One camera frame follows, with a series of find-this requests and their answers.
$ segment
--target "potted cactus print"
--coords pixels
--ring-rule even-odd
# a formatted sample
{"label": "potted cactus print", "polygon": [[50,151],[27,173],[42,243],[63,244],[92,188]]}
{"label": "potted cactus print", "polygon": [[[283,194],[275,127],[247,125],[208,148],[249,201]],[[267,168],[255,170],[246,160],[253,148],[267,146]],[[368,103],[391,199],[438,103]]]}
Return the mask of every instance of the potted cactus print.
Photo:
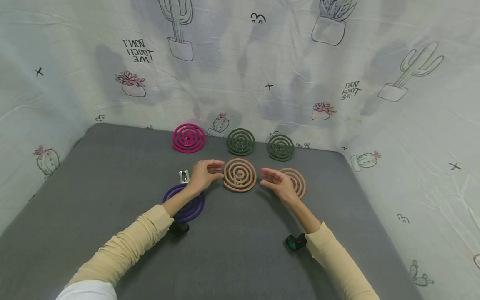
{"label": "potted cactus print", "polygon": [[360,172],[363,168],[371,168],[377,164],[377,160],[382,156],[377,151],[373,153],[365,153],[360,156],[354,155],[350,158],[352,167],[355,171]]}
{"label": "potted cactus print", "polygon": [[33,152],[33,155],[38,156],[36,158],[36,165],[42,170],[43,174],[45,174],[45,180],[47,180],[60,165],[57,152],[51,148],[44,150],[43,145],[38,146]]}
{"label": "potted cactus print", "polygon": [[225,118],[227,114],[219,114],[218,118],[213,121],[212,127],[208,128],[207,134],[217,137],[225,137],[225,129],[230,125],[230,121]]}
{"label": "potted cactus print", "polygon": [[163,15],[173,25],[173,38],[168,37],[170,52],[178,59],[193,60],[192,43],[183,39],[182,25],[192,22],[192,0],[158,0]]}
{"label": "potted cactus print", "polygon": [[345,34],[345,20],[357,4],[352,0],[320,0],[320,15],[312,30],[314,42],[340,44]]}
{"label": "potted cactus print", "polygon": [[415,56],[417,50],[413,49],[410,51],[400,65],[400,70],[403,72],[403,74],[397,79],[397,81],[395,81],[394,84],[385,84],[382,90],[378,93],[378,97],[392,102],[400,100],[400,98],[403,97],[403,95],[405,95],[405,93],[408,91],[408,89],[404,88],[403,86],[408,80],[410,80],[410,78],[412,78],[412,76],[427,76],[433,70],[435,70],[438,65],[440,65],[444,59],[443,56],[435,58],[430,65],[427,65],[427,62],[431,61],[431,57],[436,49],[437,42],[431,42],[425,48],[423,48],[422,52],[415,59],[413,57]]}
{"label": "potted cactus print", "polygon": [[427,274],[423,274],[421,277],[417,277],[419,272],[419,265],[416,260],[413,260],[412,265],[410,266],[410,276],[417,286],[426,287],[428,284],[434,284],[435,282],[428,278]]}
{"label": "potted cactus print", "polygon": [[145,97],[144,78],[139,78],[137,74],[128,71],[115,74],[115,76],[117,77],[115,80],[121,83],[122,90],[125,94],[132,97]]}
{"label": "potted cactus print", "polygon": [[336,110],[334,110],[335,107],[330,105],[330,102],[320,102],[320,103],[315,103],[315,106],[313,107],[313,114],[312,114],[312,120],[326,120],[330,116],[333,116],[334,113],[336,113]]}

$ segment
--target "pink flower print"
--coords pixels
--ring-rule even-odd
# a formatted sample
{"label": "pink flower print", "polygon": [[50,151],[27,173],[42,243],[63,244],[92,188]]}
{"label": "pink flower print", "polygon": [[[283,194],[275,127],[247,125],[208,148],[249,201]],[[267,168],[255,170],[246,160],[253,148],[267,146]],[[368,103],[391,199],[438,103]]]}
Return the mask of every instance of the pink flower print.
{"label": "pink flower print", "polygon": [[145,78],[139,78],[137,74],[130,73],[129,71],[115,74],[115,76],[117,77],[115,80],[123,85],[145,87],[143,83]]}
{"label": "pink flower print", "polygon": [[330,102],[328,101],[316,103],[315,106],[313,107],[313,110],[318,112],[322,112],[322,111],[326,112],[330,116],[333,116],[333,113],[336,112],[336,110],[334,110],[334,107],[331,106]]}

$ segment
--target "white fabric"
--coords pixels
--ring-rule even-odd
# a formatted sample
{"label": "white fabric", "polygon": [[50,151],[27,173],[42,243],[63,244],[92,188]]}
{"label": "white fabric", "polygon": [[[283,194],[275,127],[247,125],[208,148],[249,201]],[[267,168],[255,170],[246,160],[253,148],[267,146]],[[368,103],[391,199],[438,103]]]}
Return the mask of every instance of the white fabric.
{"label": "white fabric", "polygon": [[111,283],[85,280],[66,287],[56,300],[117,300]]}
{"label": "white fabric", "polygon": [[480,299],[480,3],[353,0],[343,34],[332,2],[192,0],[174,33],[156,0],[3,1],[0,230],[96,122],[278,131],[345,155],[425,299]]}

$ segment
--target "purple mosquito coil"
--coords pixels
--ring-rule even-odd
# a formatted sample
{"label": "purple mosquito coil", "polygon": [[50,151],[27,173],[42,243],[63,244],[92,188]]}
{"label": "purple mosquito coil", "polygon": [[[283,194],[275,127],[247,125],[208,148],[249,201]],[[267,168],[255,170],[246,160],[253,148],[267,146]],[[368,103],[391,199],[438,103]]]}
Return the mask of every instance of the purple mosquito coil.
{"label": "purple mosquito coil", "polygon": [[[162,203],[165,203],[166,200],[173,197],[176,193],[179,193],[186,187],[187,184],[179,184],[171,188],[165,196],[163,196]],[[193,198],[190,202],[188,202],[184,207],[182,207],[173,218],[180,223],[190,222],[202,212],[205,206],[205,195],[204,192],[201,192],[200,195]]]}

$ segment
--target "person's right hand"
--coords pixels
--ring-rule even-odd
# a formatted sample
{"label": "person's right hand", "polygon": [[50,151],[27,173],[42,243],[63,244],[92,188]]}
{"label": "person's right hand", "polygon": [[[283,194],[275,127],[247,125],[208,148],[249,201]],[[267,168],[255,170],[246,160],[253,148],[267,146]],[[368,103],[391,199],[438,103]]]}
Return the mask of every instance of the person's right hand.
{"label": "person's right hand", "polygon": [[260,184],[272,189],[286,208],[291,209],[295,203],[300,201],[288,175],[277,170],[262,168],[262,177],[269,181],[263,179]]}

